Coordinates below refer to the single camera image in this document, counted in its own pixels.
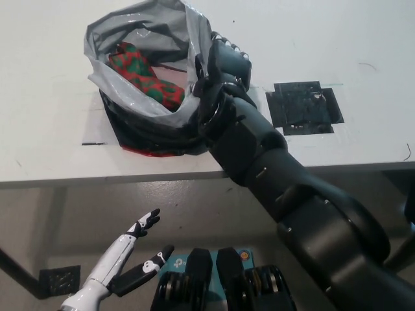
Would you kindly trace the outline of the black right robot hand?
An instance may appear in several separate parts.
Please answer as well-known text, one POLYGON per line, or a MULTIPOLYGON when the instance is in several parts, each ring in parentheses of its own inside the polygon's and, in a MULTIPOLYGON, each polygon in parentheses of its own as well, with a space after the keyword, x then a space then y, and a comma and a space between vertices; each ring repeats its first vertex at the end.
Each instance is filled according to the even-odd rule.
POLYGON ((212 115, 222 100, 223 88, 230 96, 241 98, 255 106, 247 95, 250 88, 252 63, 249 55, 218 32, 211 33, 211 47, 207 69, 203 70, 201 57, 196 61, 198 81, 192 94, 200 99, 200 117, 212 115))

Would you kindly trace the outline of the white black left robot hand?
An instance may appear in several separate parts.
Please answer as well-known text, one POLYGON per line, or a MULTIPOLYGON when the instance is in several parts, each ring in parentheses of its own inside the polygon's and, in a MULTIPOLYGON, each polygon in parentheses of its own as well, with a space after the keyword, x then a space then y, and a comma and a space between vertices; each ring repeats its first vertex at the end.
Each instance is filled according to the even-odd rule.
POLYGON ((125 273, 122 270, 136 241, 146 236, 148 229, 160 220, 159 213, 159 209, 154 209, 145 214, 120 235, 99 259, 82 287, 61 304, 60 310, 98 310, 101 301, 111 294, 122 297, 155 277, 173 253, 174 246, 165 246, 151 259, 125 273))

